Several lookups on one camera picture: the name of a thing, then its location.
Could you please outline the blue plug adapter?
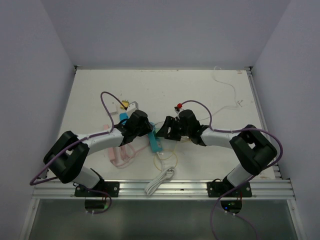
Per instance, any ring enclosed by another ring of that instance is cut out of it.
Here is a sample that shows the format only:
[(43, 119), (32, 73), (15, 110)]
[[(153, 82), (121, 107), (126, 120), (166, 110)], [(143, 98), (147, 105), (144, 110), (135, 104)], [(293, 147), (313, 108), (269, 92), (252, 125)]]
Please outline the blue plug adapter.
[(128, 117), (126, 112), (120, 113), (119, 114), (119, 123), (120, 124), (125, 124), (128, 118), (129, 117)]

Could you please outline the teal power strip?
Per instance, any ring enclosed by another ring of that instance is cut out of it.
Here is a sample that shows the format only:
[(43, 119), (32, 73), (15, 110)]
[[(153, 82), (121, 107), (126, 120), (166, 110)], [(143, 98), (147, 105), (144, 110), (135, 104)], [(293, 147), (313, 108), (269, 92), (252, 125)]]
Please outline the teal power strip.
[(155, 124), (153, 122), (150, 122), (150, 124), (152, 125), (152, 131), (149, 132), (147, 134), (148, 139), (149, 139), (149, 144), (151, 147), (151, 151), (153, 153), (160, 153), (163, 151), (162, 145), (161, 145), (161, 141), (159, 138), (156, 137), (156, 127)]

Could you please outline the yellow plug adapter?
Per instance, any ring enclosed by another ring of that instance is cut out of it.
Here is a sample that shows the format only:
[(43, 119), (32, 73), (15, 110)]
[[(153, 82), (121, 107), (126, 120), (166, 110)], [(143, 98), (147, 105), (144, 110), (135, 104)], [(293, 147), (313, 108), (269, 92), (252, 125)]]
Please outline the yellow plug adapter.
[(126, 110), (129, 107), (130, 103), (127, 100), (122, 100), (120, 108)]

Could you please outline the pink power strip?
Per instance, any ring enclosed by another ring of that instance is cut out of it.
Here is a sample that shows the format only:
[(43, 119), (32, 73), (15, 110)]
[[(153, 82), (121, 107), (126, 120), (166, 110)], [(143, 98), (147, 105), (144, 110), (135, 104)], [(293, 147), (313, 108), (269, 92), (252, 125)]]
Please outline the pink power strip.
[(139, 149), (135, 149), (132, 144), (128, 143), (120, 147), (108, 148), (104, 151), (104, 155), (108, 157), (113, 166), (118, 169), (124, 169), (128, 167), (139, 153), (149, 146), (149, 144), (149, 140), (147, 140), (145, 145)]

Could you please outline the white plug adapter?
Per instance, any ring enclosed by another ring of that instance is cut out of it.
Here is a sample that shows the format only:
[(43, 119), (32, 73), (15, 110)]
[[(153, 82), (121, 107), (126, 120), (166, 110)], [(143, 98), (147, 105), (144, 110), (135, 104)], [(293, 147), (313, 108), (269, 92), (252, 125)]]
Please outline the white plug adapter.
[(109, 110), (110, 114), (111, 115), (117, 115), (119, 112), (118, 112), (118, 108), (116, 105), (113, 105), (110, 110)]

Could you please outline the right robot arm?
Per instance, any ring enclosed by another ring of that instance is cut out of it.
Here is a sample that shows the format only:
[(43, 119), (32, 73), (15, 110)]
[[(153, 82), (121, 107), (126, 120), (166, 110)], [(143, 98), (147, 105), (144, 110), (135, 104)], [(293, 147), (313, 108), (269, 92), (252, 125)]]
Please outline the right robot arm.
[(259, 175), (278, 155), (276, 148), (254, 125), (239, 131), (211, 129), (200, 124), (192, 110), (182, 110), (177, 117), (167, 116), (156, 133), (158, 138), (180, 141), (187, 137), (195, 145), (232, 149), (239, 164), (222, 180), (227, 196), (235, 196), (243, 182)]

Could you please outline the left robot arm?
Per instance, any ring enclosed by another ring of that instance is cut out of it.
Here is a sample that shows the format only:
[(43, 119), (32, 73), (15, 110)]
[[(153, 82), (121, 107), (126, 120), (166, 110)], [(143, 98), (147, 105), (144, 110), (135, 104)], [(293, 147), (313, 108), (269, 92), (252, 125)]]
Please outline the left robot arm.
[(148, 115), (135, 110), (125, 124), (116, 124), (106, 131), (91, 135), (64, 132), (45, 155), (43, 162), (62, 183), (82, 185), (96, 197), (103, 193), (103, 178), (95, 170), (84, 166), (87, 156), (104, 149), (124, 146), (152, 130)]

